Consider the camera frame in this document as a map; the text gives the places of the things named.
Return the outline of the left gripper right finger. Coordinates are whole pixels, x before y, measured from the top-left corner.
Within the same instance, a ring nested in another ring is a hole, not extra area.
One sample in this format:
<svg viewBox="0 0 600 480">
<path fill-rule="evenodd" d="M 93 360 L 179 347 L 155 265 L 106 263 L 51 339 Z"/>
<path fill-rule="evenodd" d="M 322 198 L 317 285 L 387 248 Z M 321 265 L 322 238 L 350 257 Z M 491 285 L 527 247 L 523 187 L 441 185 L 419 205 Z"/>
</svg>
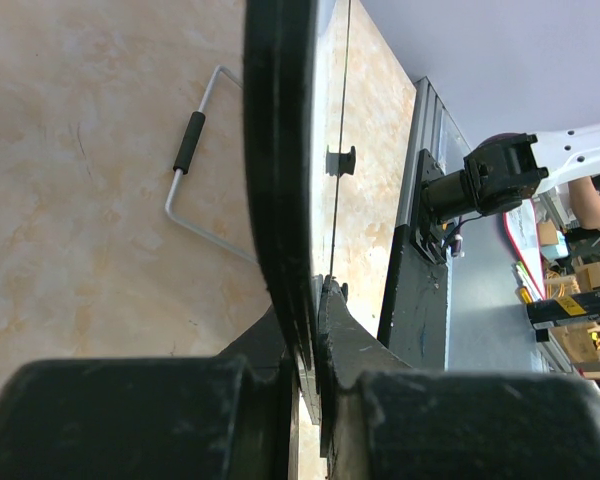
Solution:
<svg viewBox="0 0 600 480">
<path fill-rule="evenodd" d="M 332 278 L 317 359 L 332 479 L 600 479 L 600 395 L 583 379 L 413 369 Z"/>
</svg>

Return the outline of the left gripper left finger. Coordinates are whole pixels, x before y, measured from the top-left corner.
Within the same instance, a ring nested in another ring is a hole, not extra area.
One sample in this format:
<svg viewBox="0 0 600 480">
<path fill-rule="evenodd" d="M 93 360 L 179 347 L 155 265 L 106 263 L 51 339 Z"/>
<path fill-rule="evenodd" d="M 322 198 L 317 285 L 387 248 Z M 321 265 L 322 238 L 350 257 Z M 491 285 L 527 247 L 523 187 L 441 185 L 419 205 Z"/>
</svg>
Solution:
<svg viewBox="0 0 600 480">
<path fill-rule="evenodd" d="M 212 357 L 40 360 L 0 393 L 0 479 L 294 479 L 298 448 L 273 310 Z"/>
</svg>

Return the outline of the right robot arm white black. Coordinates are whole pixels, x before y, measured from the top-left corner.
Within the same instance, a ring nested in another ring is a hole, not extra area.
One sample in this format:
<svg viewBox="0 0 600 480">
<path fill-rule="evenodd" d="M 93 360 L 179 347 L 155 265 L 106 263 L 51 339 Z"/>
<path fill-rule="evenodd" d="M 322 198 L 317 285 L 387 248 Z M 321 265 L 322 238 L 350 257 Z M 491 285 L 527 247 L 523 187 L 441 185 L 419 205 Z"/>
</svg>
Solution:
<svg viewBox="0 0 600 480">
<path fill-rule="evenodd" d="M 572 130 L 489 139 L 463 168 L 425 180 L 420 206 L 432 223 L 478 213 L 506 213 L 524 200 L 582 177 L 600 174 L 600 123 Z"/>
</svg>

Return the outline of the white whiteboard black frame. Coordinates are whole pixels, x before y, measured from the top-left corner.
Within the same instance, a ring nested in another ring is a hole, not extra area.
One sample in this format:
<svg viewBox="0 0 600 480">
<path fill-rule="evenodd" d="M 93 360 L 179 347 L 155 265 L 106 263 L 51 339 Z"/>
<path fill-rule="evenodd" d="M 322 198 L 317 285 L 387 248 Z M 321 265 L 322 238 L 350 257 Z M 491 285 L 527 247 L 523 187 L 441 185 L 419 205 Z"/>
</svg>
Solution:
<svg viewBox="0 0 600 480">
<path fill-rule="evenodd" d="M 343 151 L 348 1 L 249 1 L 243 52 L 244 158 L 255 250 L 309 417 Z"/>
</svg>

